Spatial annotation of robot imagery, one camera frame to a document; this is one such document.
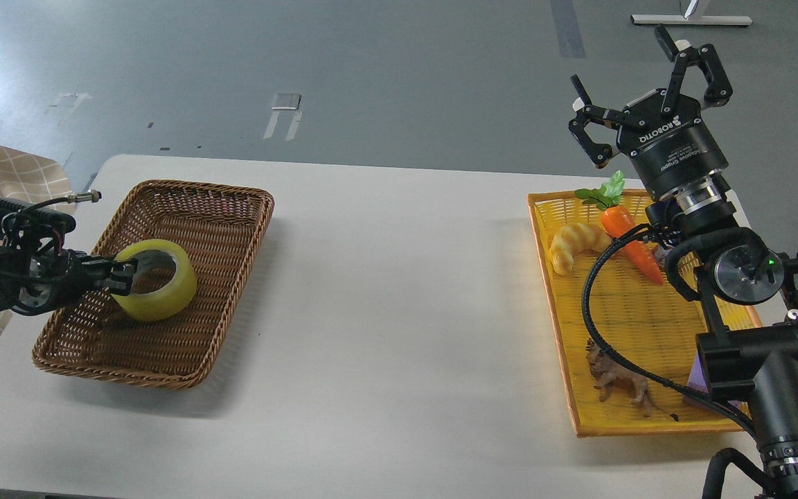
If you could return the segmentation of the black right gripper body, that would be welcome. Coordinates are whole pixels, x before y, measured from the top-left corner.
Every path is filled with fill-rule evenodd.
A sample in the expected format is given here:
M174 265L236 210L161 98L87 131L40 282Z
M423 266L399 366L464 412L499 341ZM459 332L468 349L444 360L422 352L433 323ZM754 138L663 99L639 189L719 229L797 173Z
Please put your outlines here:
M687 184L725 170L729 162L701 117L695 98L680 96L669 116L665 89L653 89L624 107L624 116L645 126L623 125L617 148L630 158L653 201L674 196Z

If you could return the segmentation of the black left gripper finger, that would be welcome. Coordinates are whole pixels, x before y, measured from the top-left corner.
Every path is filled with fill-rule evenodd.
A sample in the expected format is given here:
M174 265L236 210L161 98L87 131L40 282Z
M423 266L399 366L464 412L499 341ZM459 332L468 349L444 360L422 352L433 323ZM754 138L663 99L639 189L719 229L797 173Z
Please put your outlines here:
M88 274L85 282L85 292L105 291L115 296L130 296L134 280L135 272Z
M137 259L117 260L99 255L86 255L82 258L82 269L87 274L135 274Z

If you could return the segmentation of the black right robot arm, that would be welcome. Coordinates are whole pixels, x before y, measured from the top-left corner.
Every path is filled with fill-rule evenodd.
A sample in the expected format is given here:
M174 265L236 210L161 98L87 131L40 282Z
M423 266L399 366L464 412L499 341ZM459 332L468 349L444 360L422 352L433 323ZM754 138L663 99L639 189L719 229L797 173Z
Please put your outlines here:
M798 253L778 254L735 221L728 161L703 123L703 108L732 97L715 47L675 41L663 25L655 37L673 64L665 88L622 110L592 103L578 76L576 116L568 128L595 167L624 154L653 204L648 223L621 230L596 259L580 298L590 338L618 366L652 379L738 424L756 442L761 464L734 448L709 462L702 497L722 495L735 465L763 498L798 498ZM590 315L590 291L608 259L633 241L668 249L664 274L688 302L698 302L707 331L696 338L706 391L636 366L601 337Z

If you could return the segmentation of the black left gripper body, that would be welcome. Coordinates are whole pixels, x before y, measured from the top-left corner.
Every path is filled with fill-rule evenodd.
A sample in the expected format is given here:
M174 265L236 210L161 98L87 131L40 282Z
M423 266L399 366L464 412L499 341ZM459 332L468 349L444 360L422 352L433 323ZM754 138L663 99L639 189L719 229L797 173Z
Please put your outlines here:
M28 274L20 278L19 315L41 315L76 303L94 288L94 259L84 252L66 252L53 259L33 260Z

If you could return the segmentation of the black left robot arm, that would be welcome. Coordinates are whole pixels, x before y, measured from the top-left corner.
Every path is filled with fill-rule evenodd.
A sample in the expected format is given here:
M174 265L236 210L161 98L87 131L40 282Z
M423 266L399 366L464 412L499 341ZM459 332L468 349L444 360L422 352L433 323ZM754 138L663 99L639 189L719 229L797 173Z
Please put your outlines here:
M75 218L58 203L97 202L92 190L36 203L0 197L0 312L36 316L76 303L92 291L131 293L136 258L119 260L64 246Z

